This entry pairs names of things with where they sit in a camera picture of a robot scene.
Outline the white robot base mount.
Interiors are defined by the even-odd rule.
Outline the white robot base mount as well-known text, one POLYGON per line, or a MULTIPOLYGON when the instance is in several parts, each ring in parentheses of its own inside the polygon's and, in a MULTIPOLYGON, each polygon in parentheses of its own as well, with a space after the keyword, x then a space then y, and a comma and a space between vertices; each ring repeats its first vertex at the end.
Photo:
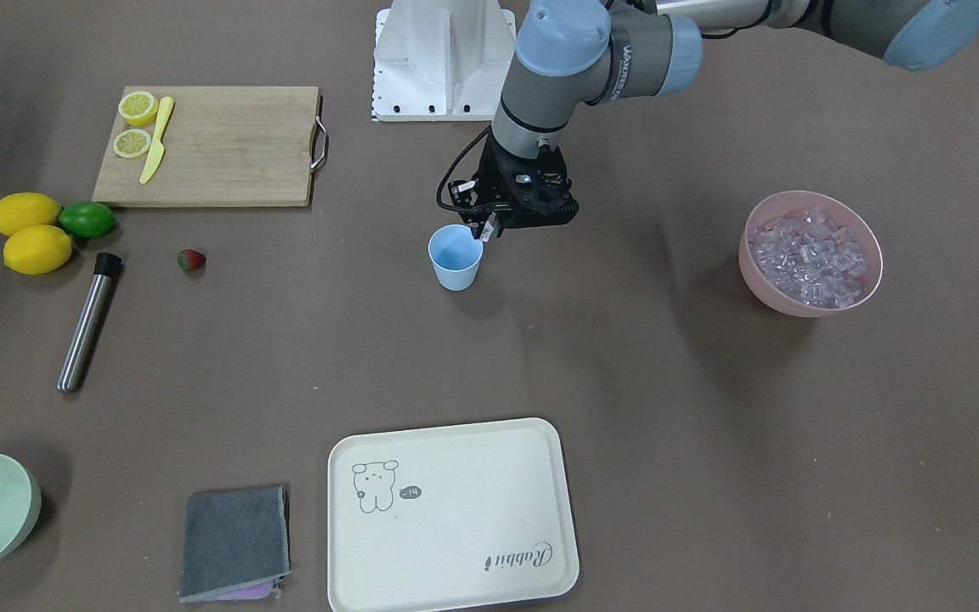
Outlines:
POLYGON ((372 119, 492 121, 516 34, 497 1, 393 1, 376 13, 372 119))

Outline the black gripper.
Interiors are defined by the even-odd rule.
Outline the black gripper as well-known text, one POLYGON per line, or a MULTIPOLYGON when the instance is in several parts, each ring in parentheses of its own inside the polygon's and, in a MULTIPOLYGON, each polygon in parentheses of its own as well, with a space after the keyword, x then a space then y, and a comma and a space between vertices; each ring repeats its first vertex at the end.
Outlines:
POLYGON ((470 179, 448 183, 448 209, 464 224, 473 224, 475 239, 489 243, 497 231, 568 224, 580 210, 571 193, 566 160, 559 148, 541 147, 533 159, 506 151, 492 134, 480 134, 452 162, 454 171, 463 156, 482 138, 478 170, 470 179))

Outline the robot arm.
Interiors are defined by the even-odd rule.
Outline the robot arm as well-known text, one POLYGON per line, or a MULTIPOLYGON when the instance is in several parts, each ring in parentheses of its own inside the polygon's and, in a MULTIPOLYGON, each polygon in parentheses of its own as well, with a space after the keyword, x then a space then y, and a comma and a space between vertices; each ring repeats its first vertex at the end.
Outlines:
POLYGON ((533 1, 470 179, 438 203, 474 240, 568 224, 579 205, 559 143, 577 105, 680 92, 706 40, 799 28, 886 65, 943 65, 979 34, 979 1, 533 1))

